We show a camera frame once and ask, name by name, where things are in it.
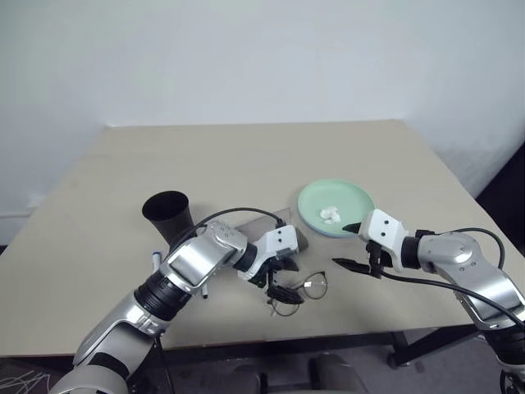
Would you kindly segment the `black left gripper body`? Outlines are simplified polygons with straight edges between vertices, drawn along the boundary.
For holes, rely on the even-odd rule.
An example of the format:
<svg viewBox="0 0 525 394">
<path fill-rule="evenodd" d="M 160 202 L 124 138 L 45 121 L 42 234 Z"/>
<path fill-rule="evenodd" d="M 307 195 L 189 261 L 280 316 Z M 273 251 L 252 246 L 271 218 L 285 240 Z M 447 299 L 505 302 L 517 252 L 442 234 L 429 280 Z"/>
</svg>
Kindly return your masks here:
<svg viewBox="0 0 525 394">
<path fill-rule="evenodd" d="M 262 267 L 258 270 L 255 276 L 252 278 L 252 283 L 261 289 L 263 289 L 264 287 L 268 289 L 270 286 L 281 286 L 277 283 L 275 279 L 275 275 L 276 273 L 280 271 L 286 271 L 286 270 L 282 270 L 281 260 L 283 259 L 277 259 L 277 258 L 267 259 L 262 264 Z"/>
</svg>

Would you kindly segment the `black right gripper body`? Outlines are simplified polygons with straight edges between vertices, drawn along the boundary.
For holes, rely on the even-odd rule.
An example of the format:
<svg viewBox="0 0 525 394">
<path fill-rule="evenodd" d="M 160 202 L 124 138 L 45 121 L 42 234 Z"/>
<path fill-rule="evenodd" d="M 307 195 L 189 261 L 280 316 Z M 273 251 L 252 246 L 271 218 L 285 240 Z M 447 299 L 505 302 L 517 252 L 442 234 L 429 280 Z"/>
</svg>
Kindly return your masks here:
<svg viewBox="0 0 525 394">
<path fill-rule="evenodd" d="M 390 266 L 390 255 L 375 241 L 367 242 L 366 251 L 368 252 L 370 275 L 381 279 L 384 268 Z"/>
</svg>

